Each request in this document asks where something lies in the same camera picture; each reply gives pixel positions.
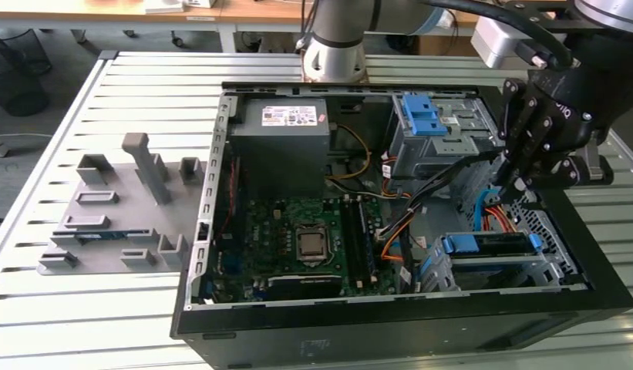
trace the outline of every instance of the motherboard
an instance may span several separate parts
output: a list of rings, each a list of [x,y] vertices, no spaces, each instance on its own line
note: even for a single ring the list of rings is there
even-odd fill
[[[252,200],[242,248],[222,255],[221,300],[266,301],[394,292],[393,269],[376,265],[376,199]]]

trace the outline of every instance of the wooden desk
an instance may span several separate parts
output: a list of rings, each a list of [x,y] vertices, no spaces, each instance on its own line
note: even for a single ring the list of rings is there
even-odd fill
[[[219,15],[221,22],[230,23],[276,23],[300,24],[301,5],[300,0],[284,2],[282,0],[225,0]],[[478,21],[478,16],[465,12],[456,12],[458,26],[472,29]]]
[[[13,0],[0,1],[0,19],[46,19],[97,22],[190,22],[187,17],[213,17],[215,8],[187,8],[183,13],[145,14],[142,0]]]
[[[146,15],[142,0],[0,0],[0,28],[214,31],[222,50],[235,52],[235,32],[300,31],[301,5],[293,1],[218,0],[214,8]],[[458,12],[457,18],[460,35],[472,35],[478,16]],[[436,28],[429,34],[450,35],[452,30]]]

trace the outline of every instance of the yellow wire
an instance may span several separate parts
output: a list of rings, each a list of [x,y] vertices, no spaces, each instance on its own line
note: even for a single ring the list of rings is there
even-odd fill
[[[517,233],[517,231],[518,231],[518,228],[514,226],[514,224],[513,224],[513,220],[512,220],[512,219],[509,219],[509,215],[508,215],[508,214],[505,214],[504,207],[498,206],[497,208],[498,208],[498,209],[500,209],[500,211],[502,212],[505,219],[509,221],[509,226],[510,226],[510,228],[513,229],[513,232],[514,232],[514,233]]]
[[[360,135],[350,129],[350,127],[348,127],[345,125],[340,125],[340,127],[350,132],[350,134],[357,139],[360,144],[365,147],[366,162],[365,162],[365,166],[362,167],[362,169],[358,170],[356,173],[349,173],[346,175],[326,176],[326,179],[336,179],[336,180],[344,180],[344,179],[350,179],[353,177],[358,177],[360,175],[362,175],[365,173],[365,171],[366,171],[366,169],[369,168],[369,165],[370,165],[370,151],[369,151],[369,147],[366,146],[365,140],[362,140]]]

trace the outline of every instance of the ram slot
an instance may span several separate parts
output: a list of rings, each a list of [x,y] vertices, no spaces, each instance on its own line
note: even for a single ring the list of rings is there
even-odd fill
[[[344,231],[344,248],[349,265],[349,281],[356,287],[364,288],[376,280],[373,259],[373,242],[370,239],[362,203],[341,202],[341,220]]]

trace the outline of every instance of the floor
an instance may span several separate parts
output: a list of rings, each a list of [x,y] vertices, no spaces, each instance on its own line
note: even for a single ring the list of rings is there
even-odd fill
[[[26,118],[11,117],[0,109],[0,134],[54,134],[101,50],[221,52],[218,35],[211,32],[178,32],[189,49],[178,49],[173,45],[170,32],[142,32],[138,33],[137,38],[129,38],[117,30],[89,31],[89,42],[83,45],[75,43],[66,30],[38,32],[38,35],[54,65],[53,71],[42,78],[51,104],[43,112]],[[386,46],[384,37],[380,35],[368,38],[365,48],[370,54],[396,53]],[[621,118],[615,127],[633,149],[633,110]],[[11,154],[0,159],[0,217],[6,216],[25,185],[47,145],[47,138],[7,136],[3,137],[3,141],[11,148]]]

